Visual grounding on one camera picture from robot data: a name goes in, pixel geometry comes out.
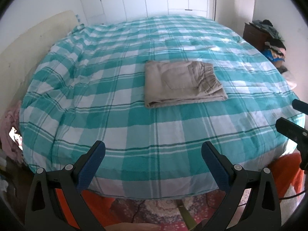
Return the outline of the beige khaki pants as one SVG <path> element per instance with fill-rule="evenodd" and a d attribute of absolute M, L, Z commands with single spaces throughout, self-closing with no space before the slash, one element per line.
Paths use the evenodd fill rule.
<path fill-rule="evenodd" d="M 199 61 L 148 61 L 144 95 L 149 109 L 228 99 L 213 65 Z"/>

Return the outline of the orange red garment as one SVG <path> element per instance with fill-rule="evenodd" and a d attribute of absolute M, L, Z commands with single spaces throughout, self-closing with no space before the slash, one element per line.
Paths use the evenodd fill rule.
<path fill-rule="evenodd" d="M 269 169 L 273 174 L 275 185 L 280 198 L 281 219 L 285 222 L 300 200 L 299 193 L 304 191 L 304 172 L 300 169 L 301 157 L 299 153 L 284 155 L 269 164 Z M 115 214 L 111 212 L 111 205 L 115 198 L 102 197 L 89 190 L 82 192 L 82 197 L 91 210 L 92 214 L 102 226 L 121 222 Z"/>

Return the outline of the pink clothes pile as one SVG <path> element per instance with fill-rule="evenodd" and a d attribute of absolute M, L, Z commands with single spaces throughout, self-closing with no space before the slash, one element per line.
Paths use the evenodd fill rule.
<path fill-rule="evenodd" d="M 23 164 L 22 136 L 19 129 L 21 101 L 9 108 L 1 119 L 1 145 L 4 153 L 18 164 Z"/>

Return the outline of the dark clothes pile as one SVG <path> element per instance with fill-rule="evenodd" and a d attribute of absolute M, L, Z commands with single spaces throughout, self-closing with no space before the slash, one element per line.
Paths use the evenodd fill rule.
<path fill-rule="evenodd" d="M 268 57 L 271 62 L 284 62 L 287 49 L 283 44 L 282 36 L 273 26 L 271 21 L 268 19 L 264 19 L 263 21 L 253 20 L 250 25 L 269 34 L 269 39 L 264 42 L 263 53 L 265 56 Z"/>

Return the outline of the patterned floral floor rug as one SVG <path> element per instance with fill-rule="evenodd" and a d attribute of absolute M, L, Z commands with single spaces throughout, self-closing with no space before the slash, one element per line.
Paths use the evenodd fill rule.
<path fill-rule="evenodd" d="M 206 194 L 182 199 L 191 217 L 200 223 L 208 221 L 222 203 L 225 192 L 217 189 Z M 175 199 L 130 200 L 115 199 L 111 212 L 121 222 L 151 223 L 161 230 L 187 230 Z"/>

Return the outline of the dark brown wooden cabinet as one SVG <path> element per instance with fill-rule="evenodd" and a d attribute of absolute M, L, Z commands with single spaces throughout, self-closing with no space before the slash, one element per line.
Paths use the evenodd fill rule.
<path fill-rule="evenodd" d="M 265 42 L 270 40 L 271 36 L 268 32 L 260 30 L 252 24 L 245 23 L 243 39 L 261 52 L 264 50 Z"/>

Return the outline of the teal white plaid bedsheet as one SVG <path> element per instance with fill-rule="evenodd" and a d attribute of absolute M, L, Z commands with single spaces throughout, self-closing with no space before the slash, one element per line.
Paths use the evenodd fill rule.
<path fill-rule="evenodd" d="M 148 109 L 150 60 L 211 63 L 225 101 Z M 233 30 L 191 15 L 78 26 L 38 65 L 23 98 L 24 160 L 35 172 L 75 163 L 98 140 L 106 154 L 96 193 L 130 199 L 182 198 L 217 185 L 201 155 L 210 141 L 232 163 L 258 171 L 285 153 L 275 128 L 299 126 L 296 94 L 274 65 Z"/>

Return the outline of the cream wooden headboard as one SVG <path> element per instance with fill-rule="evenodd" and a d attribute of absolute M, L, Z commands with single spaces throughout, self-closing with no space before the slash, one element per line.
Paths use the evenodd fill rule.
<path fill-rule="evenodd" d="M 58 40 L 80 24 L 73 11 L 53 15 L 14 40 L 1 53 L 1 116 L 20 101 L 39 62 Z"/>

